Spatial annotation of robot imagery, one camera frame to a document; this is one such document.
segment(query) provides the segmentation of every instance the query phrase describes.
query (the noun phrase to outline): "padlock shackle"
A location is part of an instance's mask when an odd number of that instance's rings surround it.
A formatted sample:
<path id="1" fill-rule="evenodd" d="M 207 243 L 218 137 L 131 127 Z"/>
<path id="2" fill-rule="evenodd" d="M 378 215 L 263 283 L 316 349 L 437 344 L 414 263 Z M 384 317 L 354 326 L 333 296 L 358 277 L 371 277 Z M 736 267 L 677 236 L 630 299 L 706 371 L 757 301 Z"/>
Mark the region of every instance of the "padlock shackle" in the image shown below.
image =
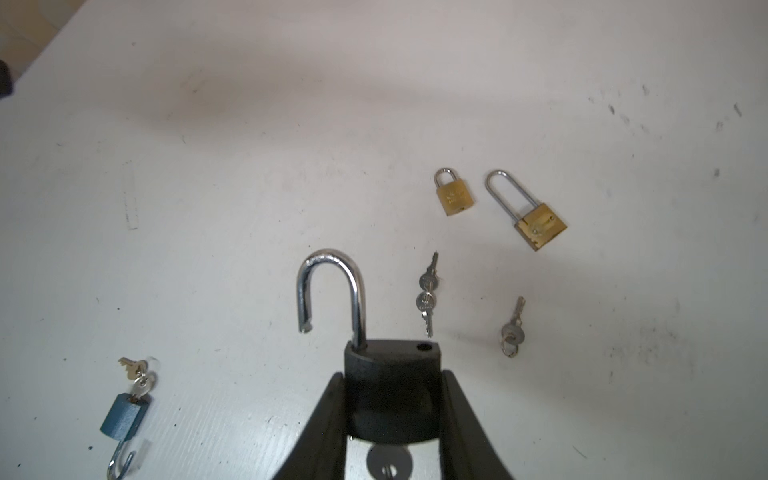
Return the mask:
<path id="1" fill-rule="evenodd" d="M 338 250 L 317 250 L 309 255 L 299 268 L 299 275 L 296 280 L 299 331 L 308 333 L 312 329 L 310 281 L 313 270 L 321 263 L 333 263 L 346 273 L 349 280 L 349 295 L 352 298 L 352 347 L 355 350 L 366 348 L 366 294 L 362 286 L 362 276 L 355 262 Z"/>
<path id="2" fill-rule="evenodd" d="M 452 168 L 441 168 L 440 170 L 437 170 L 437 173 L 435 173 L 435 185 L 437 188 L 442 187 L 440 184 L 440 174 L 448 174 L 451 177 L 453 177 L 453 180 L 458 180 L 458 176 L 456 175 L 456 170 L 453 170 Z"/>
<path id="3" fill-rule="evenodd" d="M 538 205 L 539 205 L 539 202 L 537 202 L 537 201 L 536 201 L 536 199 L 534 199 L 534 198 L 531 196 L 531 194 L 530 194 L 530 193 L 528 193 L 528 192 L 526 191 L 526 189 L 524 189 L 524 188 L 523 188 L 523 187 L 522 187 L 522 186 L 521 186 L 521 185 L 520 185 L 520 184 L 519 184 L 519 183 L 518 183 L 518 182 L 515 180 L 515 178 L 514 178 L 512 175 L 510 175 L 510 174 L 509 174 L 509 172 L 506 172 L 506 171 L 504 171 L 504 170 L 494 170 L 494 171 L 492 171 L 492 172 L 491 172 L 490 174 L 488 174 L 488 176 L 485 178 L 485 188 L 488 190 L 488 193 L 490 193 L 490 194 L 491 194 L 491 197 L 494 197 L 494 199 L 495 199 L 495 200 L 498 202 L 498 204 L 502 206 L 502 208 L 503 208 L 503 209 L 504 209 L 504 210 L 507 212 L 507 214 L 509 214 L 509 216 L 510 216 L 510 217 L 512 217 L 512 219 L 515 221 L 515 223 L 517 223 L 517 222 L 519 222 L 519 221 L 520 221 L 520 217 L 519 217 L 519 216 L 516 214 L 516 212 L 515 212 L 515 211 L 512 209 L 512 207 L 510 207 L 509 205 L 507 205 L 507 202 L 505 202 L 505 201 L 504 201 L 504 199 L 502 198 L 502 196 L 501 196 L 501 195 L 499 195 L 499 194 L 498 194 L 498 192 L 497 192 L 496 190 L 494 190 L 494 188 L 491 186 L 491 179 L 492 179 L 492 178 L 493 178 L 495 175 L 501 175 L 502 177 L 504 177 L 504 178 L 506 178 L 507 180 L 509 180 L 509 183 L 510 183 L 510 184 L 512 184 L 512 186 L 513 186 L 513 187 L 515 187 L 515 188 L 517 189 L 517 191 L 518 191 L 518 192 L 520 192 L 520 194 L 522 194 L 522 196 L 523 196 L 523 197 L 525 197 L 525 199 L 526 199 L 526 200 L 528 200 L 528 202 L 530 202 L 530 203 L 531 203 L 531 205 L 533 205 L 533 206 L 534 206 L 534 208 L 538 207 Z"/>

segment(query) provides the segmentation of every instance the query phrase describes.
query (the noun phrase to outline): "stain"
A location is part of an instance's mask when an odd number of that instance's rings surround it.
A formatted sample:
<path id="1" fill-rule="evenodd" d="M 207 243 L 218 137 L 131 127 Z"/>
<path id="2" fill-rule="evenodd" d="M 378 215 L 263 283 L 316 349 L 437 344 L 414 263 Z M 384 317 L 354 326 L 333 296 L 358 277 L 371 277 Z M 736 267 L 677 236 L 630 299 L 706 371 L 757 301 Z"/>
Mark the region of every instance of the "stain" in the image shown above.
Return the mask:
<path id="1" fill-rule="evenodd" d="M 123 187 L 125 223 L 129 230 L 136 230 L 139 227 L 139 213 L 136 202 L 136 180 L 134 178 L 134 163 L 132 161 L 127 161 L 122 164 L 121 183 Z"/>
<path id="2" fill-rule="evenodd" d="M 578 449 L 577 449 L 577 448 L 576 448 L 574 445 L 571 445 L 571 446 L 574 448 L 574 450 L 576 451 L 576 453 L 578 453 L 579 455 L 581 455 L 582 457 L 584 457 L 584 460 L 586 460 L 586 459 L 587 459 L 587 456 L 586 456 L 585 454 L 583 454 L 583 453 L 579 452 L 579 451 L 578 451 Z"/>

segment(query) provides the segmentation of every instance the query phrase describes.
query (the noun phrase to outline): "small brass padlock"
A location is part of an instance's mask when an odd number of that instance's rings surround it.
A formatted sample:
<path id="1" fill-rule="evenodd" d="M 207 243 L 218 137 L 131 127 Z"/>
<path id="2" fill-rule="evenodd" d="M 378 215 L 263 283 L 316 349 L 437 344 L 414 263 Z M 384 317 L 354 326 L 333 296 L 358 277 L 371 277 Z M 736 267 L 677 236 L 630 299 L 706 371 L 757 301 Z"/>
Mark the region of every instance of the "small brass padlock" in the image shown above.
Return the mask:
<path id="1" fill-rule="evenodd" d="M 448 174 L 453 177 L 453 181 L 441 185 L 440 174 Z M 437 197 L 440 199 L 442 209 L 445 210 L 446 215 L 457 214 L 462 210 L 466 210 L 475 204 L 472 199 L 472 195 L 467 190 L 467 185 L 464 180 L 456 177 L 456 172 L 450 168 L 441 168 L 437 170 L 435 174 L 435 185 L 437 185 Z"/>
<path id="2" fill-rule="evenodd" d="M 509 182 L 525 197 L 534 209 L 531 213 L 525 215 L 523 218 L 518 217 L 513 209 L 511 209 L 506 202 L 498 195 L 498 192 L 491 187 L 491 178 L 494 175 L 501 175 L 505 177 Z M 534 200 L 531 195 L 521 187 L 518 182 L 515 181 L 512 175 L 503 170 L 494 170 L 485 178 L 485 188 L 492 197 L 496 199 L 499 205 L 509 214 L 515 221 L 515 228 L 528 242 L 533 250 L 538 250 L 544 245 L 549 243 L 553 238 L 559 235 L 567 227 L 563 220 L 560 220 L 557 215 L 547 207 L 546 204 L 540 204 Z"/>

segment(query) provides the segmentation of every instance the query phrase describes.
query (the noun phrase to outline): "key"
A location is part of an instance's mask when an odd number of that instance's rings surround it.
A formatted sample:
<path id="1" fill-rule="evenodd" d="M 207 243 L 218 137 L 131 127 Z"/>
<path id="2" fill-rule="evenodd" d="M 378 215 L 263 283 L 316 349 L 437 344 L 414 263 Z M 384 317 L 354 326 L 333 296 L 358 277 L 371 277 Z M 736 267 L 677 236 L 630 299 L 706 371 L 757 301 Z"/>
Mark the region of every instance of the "key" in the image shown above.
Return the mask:
<path id="1" fill-rule="evenodd" d="M 140 376 L 144 376 L 147 372 L 147 360 L 134 362 L 131 359 L 123 357 L 119 359 L 118 362 L 120 362 L 120 364 L 127 370 L 129 380 L 135 380 Z"/>
<path id="2" fill-rule="evenodd" d="M 520 326 L 523 324 L 523 320 L 520 318 L 520 316 L 523 314 L 524 306 L 525 306 L 525 299 L 522 296 L 519 296 L 517 305 L 515 305 L 515 311 L 512 313 L 512 319 L 509 320 L 510 323 L 513 323 L 517 326 Z"/>
<path id="3" fill-rule="evenodd" d="M 525 298 L 519 296 L 517 305 L 515 305 L 515 311 L 512 313 L 512 318 L 509 320 L 509 323 L 502 327 L 502 352 L 508 357 L 517 355 L 519 345 L 525 341 L 525 332 L 522 329 L 523 320 L 521 318 L 524 306 Z"/>
<path id="4" fill-rule="evenodd" d="M 437 252 L 435 252 L 434 255 L 432 255 L 432 263 L 429 264 L 427 267 L 427 272 L 419 278 L 419 286 L 422 288 L 422 290 L 426 290 L 428 292 L 432 292 L 434 290 L 437 290 L 437 286 L 439 285 L 439 281 L 437 280 L 436 275 L 436 267 L 437 267 Z"/>
<path id="5" fill-rule="evenodd" d="M 432 338 L 432 309 L 435 308 L 437 299 L 430 292 L 421 292 L 416 297 L 416 307 L 421 310 L 422 318 L 427 324 L 427 337 Z"/>

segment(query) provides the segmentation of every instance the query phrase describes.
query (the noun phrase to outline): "padlock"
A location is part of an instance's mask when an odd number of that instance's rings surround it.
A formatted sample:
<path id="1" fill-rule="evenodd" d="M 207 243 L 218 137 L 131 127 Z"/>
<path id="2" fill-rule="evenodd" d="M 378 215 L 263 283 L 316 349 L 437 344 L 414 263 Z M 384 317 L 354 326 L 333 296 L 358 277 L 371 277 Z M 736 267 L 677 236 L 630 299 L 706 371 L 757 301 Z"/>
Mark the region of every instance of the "padlock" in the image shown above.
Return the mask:
<path id="1" fill-rule="evenodd" d="M 136 435 L 148 407 L 146 399 L 136 399 L 130 393 L 121 393 L 101 424 L 101 433 L 118 442 L 127 442 Z"/>
<path id="2" fill-rule="evenodd" d="M 534 209 L 523 218 L 518 217 L 516 212 L 511 209 L 498 195 L 498 192 L 491 187 L 491 178 L 493 178 L 494 175 L 501 175 L 509 180 L 517 191 L 534 206 Z M 502 206 L 510 217 L 512 217 L 515 221 L 515 228 L 520 232 L 523 238 L 525 238 L 528 245 L 530 245 L 533 250 L 542 248 L 567 228 L 565 223 L 563 223 L 563 220 L 560 220 L 560 218 L 547 207 L 547 204 L 540 204 L 537 202 L 508 172 L 503 170 L 492 171 L 485 178 L 485 188 L 488 189 L 491 196 L 494 197 L 498 204 Z"/>
<path id="3" fill-rule="evenodd" d="M 415 340 L 368 340 L 365 293 L 357 265 L 338 250 L 318 250 L 296 281 L 299 331 L 311 330 L 310 278 L 321 263 L 347 275 L 352 296 L 352 341 L 344 349 L 346 432 L 367 442 L 403 445 L 439 435 L 440 347 Z"/>
<path id="4" fill-rule="evenodd" d="M 453 181 L 445 185 L 440 184 L 440 174 L 448 174 Z M 457 214 L 466 210 L 475 204 L 472 195 L 467 190 L 464 180 L 456 177 L 456 172 L 450 168 L 441 168 L 435 174 L 435 185 L 437 185 L 437 198 L 440 199 L 443 210 L 446 215 Z"/>

